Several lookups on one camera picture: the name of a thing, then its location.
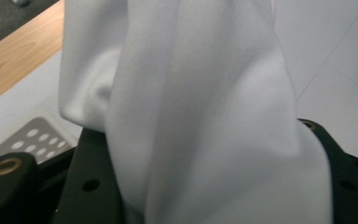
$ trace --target wrinkled cloth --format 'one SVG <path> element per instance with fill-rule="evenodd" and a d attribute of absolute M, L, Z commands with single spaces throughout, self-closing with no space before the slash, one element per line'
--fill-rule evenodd
<path fill-rule="evenodd" d="M 126 223 L 332 223 L 269 0 L 66 0 L 60 110 L 106 133 Z"/>

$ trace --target perforated metal plate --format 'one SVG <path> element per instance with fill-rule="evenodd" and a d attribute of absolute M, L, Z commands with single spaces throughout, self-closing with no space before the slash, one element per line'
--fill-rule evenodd
<path fill-rule="evenodd" d="M 74 147 L 46 119 L 34 118 L 0 144 L 0 156 L 8 152 L 27 152 L 41 163 Z"/>

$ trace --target screw hole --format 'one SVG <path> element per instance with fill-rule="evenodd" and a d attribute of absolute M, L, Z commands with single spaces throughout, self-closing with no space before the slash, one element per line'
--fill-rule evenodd
<path fill-rule="evenodd" d="M 86 192 L 94 191 L 98 187 L 100 187 L 100 181 L 96 179 L 91 179 L 83 184 L 83 190 Z"/>
<path fill-rule="evenodd" d="M 0 175 L 7 175 L 16 171 L 21 166 L 21 160 L 10 158 L 0 161 Z"/>
<path fill-rule="evenodd" d="M 357 191 L 357 187 L 356 185 L 354 185 L 351 181 L 349 180 L 341 180 L 339 181 L 339 185 L 349 191 Z"/>
<path fill-rule="evenodd" d="M 315 130 L 316 129 L 316 126 L 313 124 L 313 123 L 311 123 L 311 122 L 308 122 L 308 121 L 302 121 L 309 129 L 311 129 L 311 130 Z"/>

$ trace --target white cloth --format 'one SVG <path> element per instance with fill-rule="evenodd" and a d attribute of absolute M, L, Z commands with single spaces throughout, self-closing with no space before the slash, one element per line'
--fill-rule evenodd
<path fill-rule="evenodd" d="M 332 223 L 269 0 L 66 0 L 62 116 L 106 132 L 127 223 Z"/>

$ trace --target hole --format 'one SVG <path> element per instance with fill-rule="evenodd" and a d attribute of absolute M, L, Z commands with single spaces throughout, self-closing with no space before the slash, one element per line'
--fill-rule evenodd
<path fill-rule="evenodd" d="M 349 191 L 357 191 L 357 187 L 356 185 L 354 185 L 351 181 L 349 180 L 341 180 L 339 181 L 339 185 L 344 188 L 347 189 Z"/>
<path fill-rule="evenodd" d="M 36 155 L 40 156 L 40 155 L 42 155 L 42 154 L 45 153 L 45 152 L 46 152 L 46 149 L 45 149 L 45 148 L 42 148 L 42 149 L 40 149 L 39 151 L 36 152 Z"/>
<path fill-rule="evenodd" d="M 48 133 L 44 133 L 44 134 L 42 134 L 42 135 L 39 137 L 39 141 L 40 141 L 40 142 L 43 142 L 43 141 L 45 141 L 46 139 L 48 139 Z"/>
<path fill-rule="evenodd" d="M 13 146 L 11 146 L 11 149 L 19 149 L 23 145 L 24 145 L 24 142 L 20 141 L 20 142 L 13 144 Z"/>
<path fill-rule="evenodd" d="M 62 142 L 60 142 L 60 143 L 58 144 L 58 147 L 63 147 L 65 144 L 66 144 L 66 142 L 65 142 L 65 141 L 62 141 Z"/>
<path fill-rule="evenodd" d="M 34 151 L 35 148 L 36 148 L 35 145 L 31 145 L 31 146 L 28 146 L 28 147 L 25 149 L 25 151 L 26 151 L 26 152 L 32 152 L 32 151 Z"/>
<path fill-rule="evenodd" d="M 31 131 L 29 131 L 27 133 L 27 137 L 34 137 L 37 133 L 39 133 L 39 130 L 37 129 L 32 129 Z"/>
<path fill-rule="evenodd" d="M 83 190 L 86 192 L 94 191 L 98 187 L 100 187 L 100 181 L 96 179 L 91 179 L 83 184 Z"/>
<path fill-rule="evenodd" d="M 311 130 L 315 130 L 316 129 L 316 126 L 313 124 L 313 123 L 311 123 L 311 122 L 308 122 L 308 121 L 302 121 L 309 129 L 311 129 Z"/>
<path fill-rule="evenodd" d="M 55 151 L 50 151 L 48 155 L 46 155 L 47 158 L 52 157 L 55 154 Z"/>
<path fill-rule="evenodd" d="M 51 140 L 48 142 L 49 145 L 53 145 L 58 141 L 58 138 L 51 138 Z"/>
<path fill-rule="evenodd" d="M 17 170 L 21 166 L 21 160 L 18 158 L 10 158 L 0 161 L 0 175 L 7 175 Z"/>

